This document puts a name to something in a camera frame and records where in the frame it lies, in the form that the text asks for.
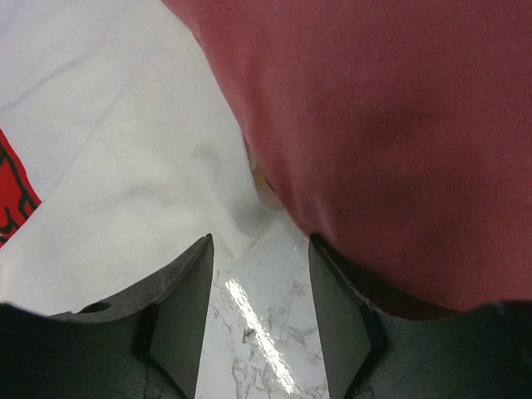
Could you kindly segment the white t shirt red print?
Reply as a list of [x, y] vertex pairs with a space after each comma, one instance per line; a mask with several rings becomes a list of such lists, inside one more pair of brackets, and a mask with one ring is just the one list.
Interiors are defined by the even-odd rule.
[[41, 204], [1, 251], [1, 300], [52, 315], [214, 238], [268, 293], [303, 263], [260, 202], [203, 52], [159, 1], [4, 1], [1, 128]]

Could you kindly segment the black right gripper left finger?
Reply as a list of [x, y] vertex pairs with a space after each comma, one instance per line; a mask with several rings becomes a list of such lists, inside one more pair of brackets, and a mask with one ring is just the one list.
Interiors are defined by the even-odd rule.
[[4, 398], [191, 398], [213, 277], [214, 242], [78, 313], [1, 306]]

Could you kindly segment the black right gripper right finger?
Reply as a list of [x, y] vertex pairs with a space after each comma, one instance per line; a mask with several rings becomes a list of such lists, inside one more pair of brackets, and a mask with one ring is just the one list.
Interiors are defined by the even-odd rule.
[[529, 302], [439, 308], [350, 263], [317, 235], [308, 261], [330, 397], [530, 397]]

